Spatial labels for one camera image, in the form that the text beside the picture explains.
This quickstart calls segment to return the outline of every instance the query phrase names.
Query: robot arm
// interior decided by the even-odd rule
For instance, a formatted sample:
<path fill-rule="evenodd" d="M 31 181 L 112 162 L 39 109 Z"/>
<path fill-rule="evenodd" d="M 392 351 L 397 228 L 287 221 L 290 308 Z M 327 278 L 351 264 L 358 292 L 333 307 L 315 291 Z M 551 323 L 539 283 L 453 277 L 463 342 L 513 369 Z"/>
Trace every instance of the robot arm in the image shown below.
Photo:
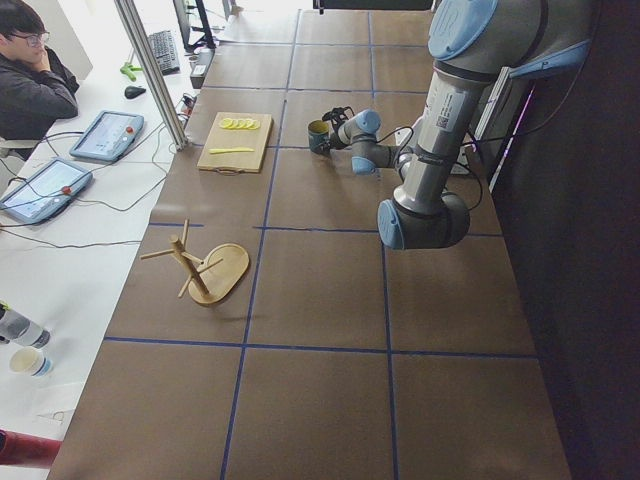
<path fill-rule="evenodd" d="M 341 143 L 332 143 L 334 148 L 344 148 L 350 141 L 357 149 L 357 163 L 367 160 L 370 169 L 389 166 L 385 164 L 388 155 L 410 158 L 401 164 L 403 184 L 378 209 L 378 229 L 385 245 L 443 248 L 467 234 L 467 206 L 456 194 L 445 192 L 445 184 L 483 90 L 497 79 L 503 66 L 512 68 L 512 77 L 535 78 L 579 65 L 588 51 L 592 3 L 442 2 L 429 32 L 434 74 L 415 146 L 397 152 L 395 147 L 375 143 L 380 121 L 372 111 L 343 124 L 336 133 Z"/>

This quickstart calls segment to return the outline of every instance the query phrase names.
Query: black jacket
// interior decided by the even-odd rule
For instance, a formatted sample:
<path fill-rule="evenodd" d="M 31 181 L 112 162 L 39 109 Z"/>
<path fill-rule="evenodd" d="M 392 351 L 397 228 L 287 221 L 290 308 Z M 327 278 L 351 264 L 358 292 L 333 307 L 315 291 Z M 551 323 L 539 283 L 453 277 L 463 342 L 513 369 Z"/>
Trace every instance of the black jacket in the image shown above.
<path fill-rule="evenodd" d="M 78 82 L 47 48 L 50 72 L 34 72 L 0 55 L 0 137 L 39 140 L 58 118 L 78 114 Z"/>

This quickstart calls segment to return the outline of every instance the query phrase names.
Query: tablet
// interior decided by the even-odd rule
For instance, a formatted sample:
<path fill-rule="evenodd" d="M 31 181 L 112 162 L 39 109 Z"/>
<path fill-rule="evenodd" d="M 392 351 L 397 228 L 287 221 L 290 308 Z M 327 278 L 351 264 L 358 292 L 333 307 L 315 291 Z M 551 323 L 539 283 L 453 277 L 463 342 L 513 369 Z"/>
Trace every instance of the tablet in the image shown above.
<path fill-rule="evenodd" d="M 142 115 L 103 110 L 69 154 L 79 158 L 115 162 L 133 143 L 143 125 Z"/>
<path fill-rule="evenodd" d="M 21 223 L 35 225 L 60 213 L 85 188 L 93 174 L 54 158 L 0 200 L 0 209 Z"/>

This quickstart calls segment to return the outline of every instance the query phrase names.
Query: blue joint cap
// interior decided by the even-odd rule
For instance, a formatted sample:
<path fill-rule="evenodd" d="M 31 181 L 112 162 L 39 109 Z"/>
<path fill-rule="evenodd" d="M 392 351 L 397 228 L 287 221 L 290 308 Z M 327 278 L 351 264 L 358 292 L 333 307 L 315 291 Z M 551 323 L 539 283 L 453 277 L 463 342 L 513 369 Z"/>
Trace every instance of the blue joint cap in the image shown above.
<path fill-rule="evenodd" d="M 589 44 L 590 40 L 584 40 L 559 52 L 538 58 L 533 62 L 514 68 L 509 73 L 509 77 L 530 79 L 550 77 L 570 68 L 578 67 L 587 58 Z"/>
<path fill-rule="evenodd" d="M 498 0 L 443 2 L 429 29 L 429 52 L 437 60 L 450 60 L 471 46 L 487 28 Z"/>
<path fill-rule="evenodd" d="M 365 133 L 374 134 L 380 128 L 380 115 L 370 108 L 361 111 L 354 118 L 356 125 Z"/>
<path fill-rule="evenodd" d="M 351 157 L 351 168 L 356 175 L 376 173 L 376 164 L 364 157 Z"/>
<path fill-rule="evenodd" d="M 378 232 L 382 243 L 394 250 L 404 250 L 404 235 L 400 217 L 391 200 L 384 200 L 378 206 Z"/>

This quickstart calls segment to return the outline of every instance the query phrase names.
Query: cutting board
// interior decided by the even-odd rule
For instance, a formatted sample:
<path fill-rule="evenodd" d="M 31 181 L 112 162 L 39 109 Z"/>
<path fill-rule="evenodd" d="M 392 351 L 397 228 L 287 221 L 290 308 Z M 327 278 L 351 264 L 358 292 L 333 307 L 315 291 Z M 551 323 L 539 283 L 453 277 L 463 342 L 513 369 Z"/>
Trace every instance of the cutting board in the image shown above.
<path fill-rule="evenodd" d="M 252 119 L 260 122 L 260 128 L 226 129 L 220 126 L 225 118 Z M 198 159 L 200 170 L 228 170 L 259 173 L 264 151 L 271 131 L 271 115 L 265 113 L 219 112 Z M 211 148 L 252 148 L 253 152 L 209 153 Z"/>

